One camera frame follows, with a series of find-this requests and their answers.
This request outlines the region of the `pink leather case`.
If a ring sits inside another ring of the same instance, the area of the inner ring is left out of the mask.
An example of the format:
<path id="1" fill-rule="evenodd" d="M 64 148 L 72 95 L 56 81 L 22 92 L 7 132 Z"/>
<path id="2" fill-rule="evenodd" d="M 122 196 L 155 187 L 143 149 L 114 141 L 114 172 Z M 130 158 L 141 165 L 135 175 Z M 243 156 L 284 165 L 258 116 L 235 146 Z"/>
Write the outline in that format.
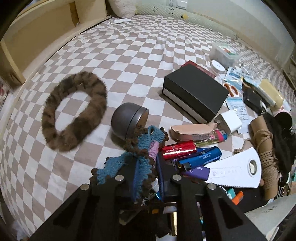
<path id="1" fill-rule="evenodd" d="M 177 141 L 202 141 L 209 138 L 216 128 L 216 123 L 171 126 L 170 135 Z"/>

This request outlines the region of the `white scraper tool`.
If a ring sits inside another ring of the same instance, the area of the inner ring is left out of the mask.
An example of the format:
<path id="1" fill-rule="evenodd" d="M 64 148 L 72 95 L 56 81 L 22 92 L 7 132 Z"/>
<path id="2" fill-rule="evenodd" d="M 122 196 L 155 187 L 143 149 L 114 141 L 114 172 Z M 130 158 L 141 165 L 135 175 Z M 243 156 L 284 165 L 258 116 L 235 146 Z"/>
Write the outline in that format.
<path id="1" fill-rule="evenodd" d="M 255 148 L 211 162 L 207 183 L 226 187 L 257 188 L 261 180 L 261 162 Z"/>

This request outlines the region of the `brown fur headband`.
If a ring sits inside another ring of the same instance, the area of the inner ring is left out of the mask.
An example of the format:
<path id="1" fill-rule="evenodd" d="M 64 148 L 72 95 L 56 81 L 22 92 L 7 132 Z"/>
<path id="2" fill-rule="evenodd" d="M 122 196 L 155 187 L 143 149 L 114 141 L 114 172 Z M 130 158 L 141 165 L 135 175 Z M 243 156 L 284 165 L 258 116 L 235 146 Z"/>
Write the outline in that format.
<path id="1" fill-rule="evenodd" d="M 94 73 L 65 77 L 45 101 L 41 128 L 47 146 L 67 152 L 75 149 L 101 123 L 107 109 L 107 88 Z"/>

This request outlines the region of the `white storage box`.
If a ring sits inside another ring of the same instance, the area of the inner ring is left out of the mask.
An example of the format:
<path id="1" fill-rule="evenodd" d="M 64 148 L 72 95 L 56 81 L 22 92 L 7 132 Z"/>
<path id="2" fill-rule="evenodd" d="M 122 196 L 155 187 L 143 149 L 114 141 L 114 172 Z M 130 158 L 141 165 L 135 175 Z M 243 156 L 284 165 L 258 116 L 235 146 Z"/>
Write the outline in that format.
<path id="1" fill-rule="evenodd" d="M 245 215 L 261 231 L 267 240 L 273 240 L 279 230 L 279 224 L 295 206 L 295 194 L 284 196 L 269 202 L 265 206 L 248 211 Z"/>

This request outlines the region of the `black hair wig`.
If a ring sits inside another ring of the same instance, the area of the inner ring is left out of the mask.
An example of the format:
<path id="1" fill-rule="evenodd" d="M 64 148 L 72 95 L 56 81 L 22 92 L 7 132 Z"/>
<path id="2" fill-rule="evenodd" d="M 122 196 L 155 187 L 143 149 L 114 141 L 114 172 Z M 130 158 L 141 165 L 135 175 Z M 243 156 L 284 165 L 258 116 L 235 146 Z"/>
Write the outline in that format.
<path id="1" fill-rule="evenodd" d="M 273 134 L 273 147 L 278 166 L 282 175 L 280 186 L 284 186 L 288 180 L 288 173 L 295 160 L 295 133 L 286 122 L 273 117 L 269 113 L 262 114 L 269 131 Z"/>

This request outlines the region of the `green bolster pillow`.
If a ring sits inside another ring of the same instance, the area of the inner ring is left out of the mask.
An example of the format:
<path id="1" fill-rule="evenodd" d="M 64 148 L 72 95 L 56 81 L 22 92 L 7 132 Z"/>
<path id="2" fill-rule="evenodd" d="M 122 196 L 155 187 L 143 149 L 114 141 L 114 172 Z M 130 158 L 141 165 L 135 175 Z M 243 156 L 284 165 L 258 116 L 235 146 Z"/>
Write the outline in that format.
<path id="1" fill-rule="evenodd" d="M 183 20 L 188 23 L 200 25 L 202 27 L 211 29 L 215 32 L 219 32 L 222 35 L 231 37 L 237 40 L 237 34 L 223 25 L 216 23 L 205 16 L 190 13 L 183 9 L 174 8 L 171 6 L 164 6 L 162 4 L 145 4 L 137 3 L 135 5 L 136 13 L 138 15 L 155 15 L 164 16 L 166 18 L 174 18 L 176 20 Z"/>

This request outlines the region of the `purple lighter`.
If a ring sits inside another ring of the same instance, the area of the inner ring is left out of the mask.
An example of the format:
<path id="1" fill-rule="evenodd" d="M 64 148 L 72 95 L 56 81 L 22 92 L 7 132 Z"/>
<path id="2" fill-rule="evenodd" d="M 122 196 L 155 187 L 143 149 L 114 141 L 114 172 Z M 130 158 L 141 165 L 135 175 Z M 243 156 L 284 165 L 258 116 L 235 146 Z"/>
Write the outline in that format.
<path id="1" fill-rule="evenodd" d="M 187 170 L 182 173 L 185 176 L 197 178 L 203 181 L 207 181 L 210 174 L 210 168 L 199 166 L 197 168 Z"/>

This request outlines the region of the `orange lighter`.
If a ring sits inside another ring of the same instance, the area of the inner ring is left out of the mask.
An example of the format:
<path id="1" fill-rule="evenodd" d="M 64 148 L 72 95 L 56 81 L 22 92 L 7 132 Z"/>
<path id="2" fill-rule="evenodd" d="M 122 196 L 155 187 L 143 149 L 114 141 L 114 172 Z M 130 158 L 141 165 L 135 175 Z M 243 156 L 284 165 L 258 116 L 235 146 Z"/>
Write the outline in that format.
<path id="1" fill-rule="evenodd" d="M 238 205 L 240 201 L 243 199 L 244 194 L 242 191 L 239 191 L 231 200 L 235 205 Z"/>

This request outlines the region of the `white power adapter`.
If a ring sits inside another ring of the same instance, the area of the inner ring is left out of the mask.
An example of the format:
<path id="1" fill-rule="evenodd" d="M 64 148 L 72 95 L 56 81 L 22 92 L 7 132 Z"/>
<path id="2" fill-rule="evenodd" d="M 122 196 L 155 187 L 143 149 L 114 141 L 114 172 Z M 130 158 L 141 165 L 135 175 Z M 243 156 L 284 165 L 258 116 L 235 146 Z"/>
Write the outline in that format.
<path id="1" fill-rule="evenodd" d="M 242 126 L 242 122 L 234 110 L 228 110 L 217 115 L 214 119 L 219 130 L 223 130 L 227 135 L 237 131 Z"/>

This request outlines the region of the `clear plastic container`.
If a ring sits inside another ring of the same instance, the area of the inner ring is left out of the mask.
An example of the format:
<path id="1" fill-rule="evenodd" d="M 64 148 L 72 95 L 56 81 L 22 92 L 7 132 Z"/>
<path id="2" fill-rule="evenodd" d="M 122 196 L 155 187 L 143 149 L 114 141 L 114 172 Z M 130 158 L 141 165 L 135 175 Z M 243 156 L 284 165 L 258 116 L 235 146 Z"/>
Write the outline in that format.
<path id="1" fill-rule="evenodd" d="M 214 42 L 210 50 L 209 58 L 211 60 L 216 60 L 227 69 L 228 67 L 234 67 L 241 58 L 241 55 L 227 44 Z"/>

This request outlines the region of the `white fluffy pillow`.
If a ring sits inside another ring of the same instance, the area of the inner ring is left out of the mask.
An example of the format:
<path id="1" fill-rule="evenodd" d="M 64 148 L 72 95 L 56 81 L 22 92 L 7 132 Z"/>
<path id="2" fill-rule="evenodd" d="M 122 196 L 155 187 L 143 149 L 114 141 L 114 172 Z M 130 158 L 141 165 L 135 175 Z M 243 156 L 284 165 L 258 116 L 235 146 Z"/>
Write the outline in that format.
<path id="1" fill-rule="evenodd" d="M 108 0 L 113 12 L 120 18 L 131 18 L 136 12 L 134 0 Z"/>

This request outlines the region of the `blue lighter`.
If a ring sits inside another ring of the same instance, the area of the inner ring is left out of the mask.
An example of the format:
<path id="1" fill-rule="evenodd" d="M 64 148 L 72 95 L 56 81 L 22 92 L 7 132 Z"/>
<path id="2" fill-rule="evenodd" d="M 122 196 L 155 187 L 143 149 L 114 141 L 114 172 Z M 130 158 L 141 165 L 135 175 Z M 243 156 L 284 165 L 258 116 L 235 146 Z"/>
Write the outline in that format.
<path id="1" fill-rule="evenodd" d="M 221 156 L 222 152 L 218 147 L 207 148 L 191 156 L 178 159 L 176 166 L 180 171 L 187 171 L 217 161 Z"/>

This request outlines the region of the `wooden shelf unit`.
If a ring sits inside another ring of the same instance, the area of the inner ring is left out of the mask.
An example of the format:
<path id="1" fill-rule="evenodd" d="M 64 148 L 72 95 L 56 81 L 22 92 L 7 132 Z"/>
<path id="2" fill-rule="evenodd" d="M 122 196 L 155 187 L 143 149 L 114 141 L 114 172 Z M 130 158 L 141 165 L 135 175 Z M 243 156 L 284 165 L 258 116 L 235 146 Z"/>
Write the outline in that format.
<path id="1" fill-rule="evenodd" d="M 1 39 L 1 80 L 16 89 L 74 37 L 109 18 L 105 1 L 39 1 Z"/>

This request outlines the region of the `blue brown knitted item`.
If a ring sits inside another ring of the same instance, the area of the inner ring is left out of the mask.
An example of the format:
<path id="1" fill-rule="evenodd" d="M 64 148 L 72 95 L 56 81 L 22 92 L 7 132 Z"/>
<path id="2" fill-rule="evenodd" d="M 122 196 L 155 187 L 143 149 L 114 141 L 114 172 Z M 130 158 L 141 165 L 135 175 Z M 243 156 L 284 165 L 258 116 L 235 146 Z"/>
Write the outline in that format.
<path id="1" fill-rule="evenodd" d="M 107 177 L 114 178 L 124 167 L 130 167 L 135 163 L 131 197 L 134 202 L 140 202 L 149 196 L 152 182 L 157 177 L 156 156 L 168 140 L 168 133 L 163 127 L 137 127 L 133 136 L 126 140 L 124 153 L 118 157 L 107 157 L 102 169 L 91 170 L 91 184 L 102 185 Z"/>

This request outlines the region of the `grey round tin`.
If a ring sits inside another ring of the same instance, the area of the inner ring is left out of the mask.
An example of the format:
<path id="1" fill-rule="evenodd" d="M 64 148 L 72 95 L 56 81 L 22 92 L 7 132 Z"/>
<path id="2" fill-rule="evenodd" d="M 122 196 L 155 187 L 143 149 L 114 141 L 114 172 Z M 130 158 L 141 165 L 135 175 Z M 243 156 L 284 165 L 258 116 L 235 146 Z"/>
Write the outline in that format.
<path id="1" fill-rule="evenodd" d="M 136 127 L 145 126 L 149 110 L 132 102 L 121 104 L 113 113 L 111 128 L 122 140 L 131 138 Z"/>

